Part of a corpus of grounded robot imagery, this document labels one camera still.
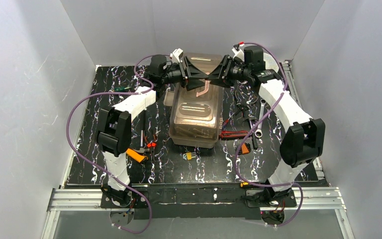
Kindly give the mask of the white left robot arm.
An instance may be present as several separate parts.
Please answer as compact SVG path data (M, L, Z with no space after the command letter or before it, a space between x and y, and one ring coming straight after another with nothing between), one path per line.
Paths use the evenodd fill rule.
M100 109L98 114L96 142L110 176L101 190L121 205L131 201L126 152L132 140L132 121L156 102L161 87L178 83L187 90L193 90L204 86L203 81L208 78L184 56L158 54L151 56L150 60L141 86L120 103Z

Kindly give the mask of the red handled pliers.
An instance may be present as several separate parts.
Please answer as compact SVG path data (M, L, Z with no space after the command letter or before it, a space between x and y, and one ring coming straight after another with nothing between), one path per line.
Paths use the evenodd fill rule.
M145 141L145 147L150 152L151 156L155 155L155 148L157 146L157 135L155 132L151 129L148 133L144 136Z

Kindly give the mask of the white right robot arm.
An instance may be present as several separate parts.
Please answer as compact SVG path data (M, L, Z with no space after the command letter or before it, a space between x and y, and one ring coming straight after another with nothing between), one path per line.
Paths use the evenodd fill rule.
M259 121L251 127L254 132L264 119L274 113L282 123L285 136L280 145L280 162L265 183L253 183L263 189L261 198L267 201L287 196L298 174L323 151L325 122L314 119L292 98L283 67L268 69L264 60L267 49L257 43L240 42L232 49L234 55L225 55L208 76L212 85L230 88L237 81L246 81L258 90L258 95L270 106Z

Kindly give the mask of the black handled silver tool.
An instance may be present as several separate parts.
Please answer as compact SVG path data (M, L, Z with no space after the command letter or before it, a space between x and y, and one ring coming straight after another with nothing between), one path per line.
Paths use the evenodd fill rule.
M145 151L145 126L146 126L146 114L145 110L143 110L140 114L140 122L141 122L141 134L140 134L140 148L139 153L143 153Z

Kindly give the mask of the translucent brown tool box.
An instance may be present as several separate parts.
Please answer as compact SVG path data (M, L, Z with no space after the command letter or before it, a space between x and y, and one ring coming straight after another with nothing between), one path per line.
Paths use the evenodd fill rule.
M171 106L169 136L176 145L213 148L222 123L223 88L205 81L205 86L187 91L178 83L167 92L164 104Z

